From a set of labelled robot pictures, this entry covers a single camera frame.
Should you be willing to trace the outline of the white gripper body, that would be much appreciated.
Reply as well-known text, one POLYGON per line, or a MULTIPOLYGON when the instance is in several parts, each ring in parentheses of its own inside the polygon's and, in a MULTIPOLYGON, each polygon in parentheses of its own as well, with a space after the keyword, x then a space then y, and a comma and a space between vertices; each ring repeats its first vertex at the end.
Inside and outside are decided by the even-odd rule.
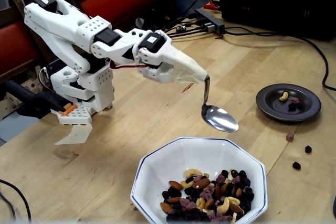
POLYGON ((144 66, 138 72, 158 83, 173 82, 176 48, 171 38, 162 30, 133 30, 132 37, 136 39, 132 48, 134 61, 144 66))

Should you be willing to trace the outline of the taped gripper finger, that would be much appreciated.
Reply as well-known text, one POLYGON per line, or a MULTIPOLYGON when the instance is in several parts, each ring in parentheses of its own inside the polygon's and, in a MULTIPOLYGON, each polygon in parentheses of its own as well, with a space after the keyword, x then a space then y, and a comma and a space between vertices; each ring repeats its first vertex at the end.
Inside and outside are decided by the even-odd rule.
POLYGON ((173 83, 203 83, 208 73, 193 58, 174 48, 173 83))
POLYGON ((204 82, 204 69, 194 62, 176 63, 173 69, 173 82, 202 83, 204 82))

